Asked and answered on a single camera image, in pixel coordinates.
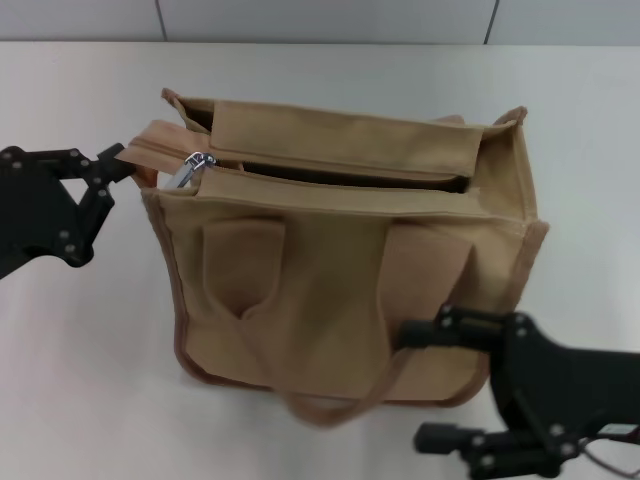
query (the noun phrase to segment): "bolt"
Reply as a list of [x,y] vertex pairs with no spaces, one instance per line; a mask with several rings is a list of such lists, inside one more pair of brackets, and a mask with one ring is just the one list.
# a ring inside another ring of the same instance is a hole
[[471,439],[471,445],[473,445],[474,447],[481,447],[482,445],[484,445],[484,442],[485,439],[482,435],[478,435]]
[[571,443],[563,443],[560,446],[560,453],[565,457],[570,457],[576,453],[576,447]]
[[496,464],[496,459],[493,455],[485,455],[480,459],[480,465],[484,468],[492,468]]
[[549,433],[551,433],[551,435],[553,435],[554,437],[559,437],[560,435],[564,435],[564,427],[559,423],[556,423],[554,425],[551,425]]

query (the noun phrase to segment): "bag flap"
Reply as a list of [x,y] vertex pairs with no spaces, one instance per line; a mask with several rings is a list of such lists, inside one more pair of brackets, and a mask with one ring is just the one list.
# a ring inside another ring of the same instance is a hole
[[416,180],[472,177],[482,138],[515,124],[420,123],[231,101],[213,105],[211,147],[225,160]]

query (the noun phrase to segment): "wall tile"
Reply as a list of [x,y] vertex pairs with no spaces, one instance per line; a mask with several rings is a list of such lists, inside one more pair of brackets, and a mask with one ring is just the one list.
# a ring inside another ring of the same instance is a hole
[[494,0],[161,0],[170,41],[484,41]]
[[637,0],[501,0],[493,45],[640,45]]
[[0,0],[0,40],[162,40],[153,0]]

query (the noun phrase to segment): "grout line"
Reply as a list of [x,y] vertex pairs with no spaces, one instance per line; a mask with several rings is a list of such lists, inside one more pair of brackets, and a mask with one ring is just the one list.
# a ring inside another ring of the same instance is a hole
[[158,14],[158,21],[160,22],[160,29],[162,30],[162,39],[167,42],[167,29],[164,27],[164,19],[162,18],[162,9],[160,8],[160,0],[154,0],[156,3],[156,13]]
[[496,0],[493,5],[493,12],[491,13],[491,20],[489,20],[489,27],[487,28],[487,34],[484,36],[484,44],[489,43],[489,36],[491,35],[491,29],[493,28],[493,21],[496,19],[496,13],[498,13],[498,7],[500,6],[500,0]]

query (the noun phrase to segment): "tan canvas bag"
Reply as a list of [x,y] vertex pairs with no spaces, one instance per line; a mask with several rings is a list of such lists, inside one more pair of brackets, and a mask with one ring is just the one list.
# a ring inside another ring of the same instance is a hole
[[524,108],[481,126],[163,96],[188,129],[154,121],[131,141],[119,157],[140,182],[196,151],[220,159],[192,186],[142,192],[188,372],[273,389],[321,426],[381,401],[454,406],[481,388],[484,356],[395,351],[394,336],[443,302],[516,306],[548,229]]

